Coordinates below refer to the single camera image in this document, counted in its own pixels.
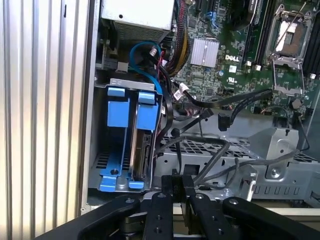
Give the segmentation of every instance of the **ribbed metal panel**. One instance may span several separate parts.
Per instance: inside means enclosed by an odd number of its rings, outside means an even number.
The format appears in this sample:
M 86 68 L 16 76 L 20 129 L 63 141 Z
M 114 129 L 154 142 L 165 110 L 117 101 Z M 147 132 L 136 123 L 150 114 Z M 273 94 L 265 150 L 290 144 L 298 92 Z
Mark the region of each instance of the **ribbed metal panel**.
M 0 2 L 1 240 L 78 214 L 88 2 Z

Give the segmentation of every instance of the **screw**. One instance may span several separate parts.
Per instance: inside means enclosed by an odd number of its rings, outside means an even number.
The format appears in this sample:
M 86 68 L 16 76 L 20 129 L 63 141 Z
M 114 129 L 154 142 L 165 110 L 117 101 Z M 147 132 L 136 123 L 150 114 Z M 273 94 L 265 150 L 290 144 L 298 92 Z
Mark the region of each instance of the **screw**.
M 166 195 L 164 195 L 163 193 L 160 193 L 159 195 L 158 195 L 158 198 L 165 198 L 166 197 Z
M 119 171 L 117 169 L 113 169 L 110 171 L 111 175 L 117 175 Z
M 160 227 L 157 226 L 157 227 L 154 229 L 154 232 L 155 232 L 156 234 L 160 234 L 160 233 L 162 233 L 162 230 L 161 230 Z
M 239 202 L 235 199 L 230 199 L 229 203 L 233 204 L 233 205 L 237 205 Z
M 204 196 L 201 193 L 196 194 L 195 197 L 197 199 L 203 199 L 204 198 Z
M 131 198 L 128 198 L 125 203 L 127 204 L 132 204 L 135 200 L 134 199 L 131 199 Z
M 276 168 L 272 169 L 272 171 L 271 171 L 271 177 L 273 177 L 274 179 L 276 179 L 276 178 L 278 178 L 279 176 L 280 176 L 279 171 L 278 171 Z

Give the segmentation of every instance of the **heatsink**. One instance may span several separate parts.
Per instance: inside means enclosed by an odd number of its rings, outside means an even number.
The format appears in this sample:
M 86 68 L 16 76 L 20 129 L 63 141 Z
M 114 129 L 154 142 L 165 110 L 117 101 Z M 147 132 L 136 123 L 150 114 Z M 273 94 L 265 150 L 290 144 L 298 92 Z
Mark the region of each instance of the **heatsink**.
M 193 42 L 191 64 L 214 68 L 217 63 L 219 42 L 196 38 Z

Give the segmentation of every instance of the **sticker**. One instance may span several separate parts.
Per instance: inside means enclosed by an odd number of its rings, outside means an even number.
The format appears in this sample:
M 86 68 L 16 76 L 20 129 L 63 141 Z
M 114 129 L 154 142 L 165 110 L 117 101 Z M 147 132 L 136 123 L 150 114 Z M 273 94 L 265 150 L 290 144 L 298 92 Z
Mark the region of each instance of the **sticker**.
M 229 73 L 236 73 L 237 72 L 237 66 L 233 66 L 233 65 L 230 65 L 229 67 Z
M 179 101 L 180 98 L 182 98 L 183 94 L 180 92 L 180 90 L 178 90 L 173 94 L 173 96 L 177 101 Z
M 228 79 L 226 80 L 226 82 L 230 85 L 234 85 L 237 84 L 238 81 L 234 78 L 234 77 L 228 77 Z
M 187 87 L 187 85 L 185 85 L 184 83 L 180 83 L 179 85 L 179 91 L 180 93 L 183 93 L 184 91 L 189 90 L 189 88 Z
M 161 113 L 162 113 L 163 115 L 166 114 L 166 108 L 165 108 L 165 106 L 161 106 Z

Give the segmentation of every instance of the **cable connector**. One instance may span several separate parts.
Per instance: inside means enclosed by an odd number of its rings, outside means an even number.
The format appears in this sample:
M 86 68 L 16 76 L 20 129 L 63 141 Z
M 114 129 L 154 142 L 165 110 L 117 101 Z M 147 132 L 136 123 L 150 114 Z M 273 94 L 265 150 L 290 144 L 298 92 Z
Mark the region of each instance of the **cable connector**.
M 227 131 L 230 128 L 231 119 L 229 115 L 218 113 L 218 128 L 221 132 Z

